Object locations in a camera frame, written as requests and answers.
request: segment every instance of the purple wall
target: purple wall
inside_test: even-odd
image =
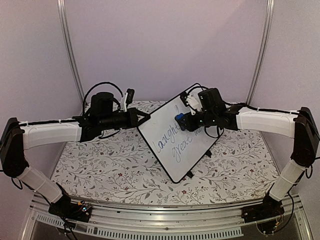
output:
[[[123,90],[134,88],[136,100],[169,100],[199,82],[219,88],[226,101],[246,99],[266,1],[68,0],[65,5],[85,91],[111,81]]]
[[[309,107],[320,129],[320,2],[275,1],[272,27],[254,95],[256,107],[284,110]],[[293,140],[265,134],[282,169],[290,159]],[[311,179],[302,178],[298,193],[312,234],[320,240],[320,162]]]
[[[0,134],[8,118],[39,121],[80,112],[56,1],[0,1]],[[28,150],[50,176],[62,144]],[[0,239],[17,240],[33,193],[0,173]]]

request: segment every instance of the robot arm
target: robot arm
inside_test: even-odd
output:
[[[242,217],[245,222],[259,221],[284,213],[281,200],[298,183],[306,168],[316,158],[319,133],[310,110],[298,111],[260,109],[244,103],[226,107],[218,89],[210,88],[198,93],[202,109],[179,114],[175,117],[182,130],[195,131],[200,127],[217,126],[229,130],[257,130],[275,133],[294,139],[291,160],[269,189],[262,204],[245,207]],[[186,106],[194,109],[194,101],[186,94],[180,96]]]
[[[149,114],[136,108],[127,109],[132,102],[132,89],[124,98],[118,110],[113,111],[113,103],[116,102],[113,94],[100,92],[92,96],[91,107],[84,115],[65,120],[19,122],[16,118],[10,118],[1,138],[3,172],[44,196],[50,202],[51,214],[88,222],[90,207],[83,203],[71,203],[71,198],[60,185],[29,165],[24,150],[53,143],[91,141],[104,130],[136,128],[150,118]]]

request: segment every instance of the table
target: table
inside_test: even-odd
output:
[[[135,101],[130,107],[150,113],[164,103]],[[139,132],[121,130],[104,140],[68,142],[51,179],[75,197],[191,206],[263,198],[279,176],[260,132],[225,130],[211,152],[192,169],[192,179],[174,184]]]

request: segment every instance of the cable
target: cable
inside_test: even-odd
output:
[[[229,103],[229,102],[223,101],[223,103],[226,104],[226,105],[229,105],[229,106],[243,105],[244,107],[247,107],[248,109],[251,109],[251,110],[254,110],[254,111],[299,115],[298,112],[291,112],[291,111],[284,111],[284,110],[270,109],[270,108],[257,108],[257,107],[250,106],[250,105],[246,104],[245,102]]]
[[[206,127],[206,126],[204,127],[204,133],[205,133],[208,137],[213,138],[213,139],[217,139],[217,140],[218,140],[218,139],[224,134],[224,132],[225,132],[225,129],[222,128],[222,133],[220,134],[220,129],[219,129],[219,127],[217,126],[216,129],[217,129],[218,136],[211,136],[210,134],[208,134],[207,128],[208,128],[208,127]]]
[[[114,135],[116,135],[116,134],[118,134],[118,133],[120,133],[120,130],[119,131],[116,131],[116,132],[114,132],[114,133],[112,133],[112,134],[110,134],[110,135],[108,135],[108,136],[99,136],[98,137],[98,139],[108,139],[108,138],[111,138],[111,137],[113,137]]]
[[[279,229],[276,229],[276,230],[274,231],[274,233],[278,233],[278,232],[280,232],[282,229],[284,229],[284,228],[289,224],[291,218],[292,218],[293,215],[294,215],[295,201],[294,201],[294,198],[291,196],[290,192],[288,192],[288,195],[289,195],[289,197],[291,198],[291,201],[292,201],[292,210],[291,210],[290,217],[289,217],[288,221],[283,225],[283,227],[282,227],[282,228],[279,228]]]
[[[65,235],[69,240],[72,240],[71,237],[69,237],[69,235],[68,235],[69,233],[67,232],[67,228],[66,228],[66,225],[65,225],[65,224],[63,225],[63,227],[64,227],[64,235]]]
[[[92,91],[93,89],[95,89],[96,87],[98,87],[98,86],[100,86],[100,85],[105,85],[105,84],[114,86],[114,87],[120,92],[121,97],[124,96],[124,94],[122,93],[121,89],[120,89],[117,85],[115,85],[114,83],[109,82],[109,81],[99,82],[99,83],[97,83],[96,85],[94,85],[93,87],[91,87],[91,88],[89,89],[89,91],[85,94],[84,99],[83,99],[83,101],[82,101],[82,116],[85,114],[86,99],[87,99],[89,93],[91,93],[91,91]]]
[[[20,190],[22,190],[23,189],[23,187],[22,187],[22,183],[21,183],[21,181],[19,180],[19,183],[20,183],[20,186],[18,186],[16,183],[15,183],[15,181],[14,181],[14,178],[13,177],[11,177],[11,182],[13,183],[13,185],[15,185],[18,189],[20,189]]]
[[[191,88],[186,94],[187,95],[189,95],[193,90],[195,90],[195,89],[206,89],[206,90],[208,90],[209,88],[207,88],[206,86],[202,86],[202,85],[200,85],[200,86],[194,86],[193,88]]]
[[[43,199],[44,199],[44,200],[49,204],[49,206],[51,207],[51,206],[52,206],[51,202],[49,202],[48,199],[47,199],[45,196],[43,196],[42,194],[41,194],[41,196],[43,197]],[[60,216],[59,213],[56,211],[56,209],[55,209],[54,207],[52,207],[52,209],[55,211],[55,213],[57,214],[57,216],[58,216],[59,218],[61,218],[61,220],[64,222],[64,229],[66,229],[66,226],[67,226],[68,229],[70,230],[72,236],[74,237],[74,240],[78,240],[78,238],[76,237],[74,231],[72,230],[72,228],[71,228],[70,225],[68,224],[68,221],[67,221],[64,217]]]
[[[305,176],[306,176],[307,179],[310,179],[311,176],[312,176],[312,173],[314,172],[314,168],[312,167],[312,165],[310,167],[311,167],[310,175],[308,175],[308,169],[305,170]]]

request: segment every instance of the whiteboard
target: whiteboard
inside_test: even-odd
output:
[[[201,88],[192,91],[198,101],[200,91]],[[153,111],[151,118],[138,127],[143,139],[174,183],[180,182],[216,141],[205,134],[203,127],[194,132],[180,129],[175,116],[188,112],[190,109],[178,95]],[[215,126],[208,128],[207,132],[217,136]]]

